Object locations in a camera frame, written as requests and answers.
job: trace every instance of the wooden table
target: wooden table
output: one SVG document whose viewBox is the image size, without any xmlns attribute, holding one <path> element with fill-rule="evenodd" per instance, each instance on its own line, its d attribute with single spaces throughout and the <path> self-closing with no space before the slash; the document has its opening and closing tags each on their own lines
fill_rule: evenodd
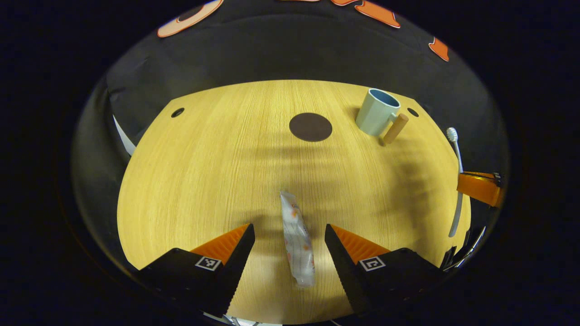
<svg viewBox="0 0 580 326">
<path fill-rule="evenodd" d="M 464 196 L 457 234 L 448 238 L 456 156 L 421 106 L 397 94 L 400 112 L 409 116 L 398 138 L 385 145 L 360 131 L 354 120 L 367 90 L 337 82 L 261 81 L 169 102 L 123 178 L 118 228 L 127 259 L 141 269 L 171 248 L 191 250 L 251 222 L 256 242 L 228 314 L 284 324 L 352 313 L 324 243 L 327 223 L 391 250 L 411 248 L 439 266 L 445 251 L 461 248 L 470 225 Z M 291 133 L 290 120 L 305 112 L 331 122 L 329 138 L 306 142 Z M 312 237 L 316 285 L 309 289 L 298 288 L 290 273 L 280 190 L 297 196 Z"/>
</svg>

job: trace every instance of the orange sticker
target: orange sticker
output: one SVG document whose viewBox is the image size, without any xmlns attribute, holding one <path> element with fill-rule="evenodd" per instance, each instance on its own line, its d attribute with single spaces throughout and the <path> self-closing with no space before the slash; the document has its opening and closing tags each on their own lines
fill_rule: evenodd
<svg viewBox="0 0 580 326">
<path fill-rule="evenodd" d="M 157 30 L 157 36 L 163 38 L 171 35 L 175 35 L 184 29 L 191 27 L 200 21 L 202 21 L 207 16 L 211 15 L 219 6 L 222 5 L 223 0 L 214 0 L 204 4 L 201 9 L 193 14 L 192 16 L 185 13 L 174 20 L 168 22 L 167 24 L 161 26 Z"/>
<path fill-rule="evenodd" d="M 337 6 L 346 6 L 349 3 L 357 2 L 360 0 L 331 0 L 331 1 L 332 1 L 332 3 L 334 3 Z"/>
<path fill-rule="evenodd" d="M 429 49 L 431 49 L 435 54 L 437 54 L 441 59 L 449 61 L 449 55 L 447 54 L 449 49 L 445 43 L 439 41 L 437 38 L 433 38 L 433 43 L 429 43 Z"/>
<path fill-rule="evenodd" d="M 394 28 L 400 28 L 401 24 L 395 19 L 395 14 L 379 5 L 369 1 L 363 1 L 362 5 L 354 6 L 360 13 L 374 18 Z"/>
</svg>

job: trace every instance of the round table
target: round table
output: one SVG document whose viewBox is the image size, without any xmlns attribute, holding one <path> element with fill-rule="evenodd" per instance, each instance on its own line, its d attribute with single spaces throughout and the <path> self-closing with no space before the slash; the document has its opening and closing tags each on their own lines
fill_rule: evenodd
<svg viewBox="0 0 580 326">
<path fill-rule="evenodd" d="M 173 99 L 143 135 L 122 181 L 117 218 L 128 261 L 142 269 L 171 248 L 191 250 L 253 223 L 256 241 L 228 314 L 278 324 L 352 313 L 324 242 L 327 223 L 390 250 L 410 248 L 439 267 L 447 250 L 462 247 L 470 225 L 463 196 L 458 231 L 448 237 L 456 156 L 421 106 L 401 95 L 392 94 L 409 122 L 392 144 L 360 131 L 354 120 L 367 90 L 275 80 Z M 300 113 L 328 119 L 330 137 L 295 137 L 289 122 Z M 297 196 L 311 236 L 312 288 L 298 288 L 291 276 L 280 190 Z"/>
</svg>

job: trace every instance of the light blue mug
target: light blue mug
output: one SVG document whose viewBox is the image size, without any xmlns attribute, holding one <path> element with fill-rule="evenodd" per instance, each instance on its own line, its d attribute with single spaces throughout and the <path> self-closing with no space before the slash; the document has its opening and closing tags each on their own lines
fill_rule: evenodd
<svg viewBox="0 0 580 326">
<path fill-rule="evenodd" d="M 401 104 L 391 94 L 370 88 L 358 112 L 356 124 L 366 134 L 380 136 L 389 122 L 395 122 Z"/>
</svg>

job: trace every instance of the dark brown circle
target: dark brown circle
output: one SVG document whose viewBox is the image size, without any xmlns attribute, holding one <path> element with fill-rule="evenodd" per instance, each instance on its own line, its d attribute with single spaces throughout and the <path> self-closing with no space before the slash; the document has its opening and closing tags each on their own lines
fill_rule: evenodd
<svg viewBox="0 0 580 326">
<path fill-rule="evenodd" d="M 412 108 L 408 107 L 407 111 L 409 111 L 409 113 L 411 113 L 412 115 L 419 117 L 419 114 L 417 113 L 417 111 L 413 110 Z"/>
<path fill-rule="evenodd" d="M 328 119 L 316 113 L 300 113 L 290 120 L 292 134 L 307 142 L 320 142 L 332 133 Z"/>
<path fill-rule="evenodd" d="M 175 117 L 177 117 L 178 115 L 180 115 L 180 114 L 183 112 L 183 110 L 185 110 L 183 107 L 181 107 L 181 108 L 179 108 L 179 109 L 175 110 L 175 112 L 173 112 L 173 113 L 171 114 L 171 117 L 172 117 L 172 118 L 175 118 Z"/>
</svg>

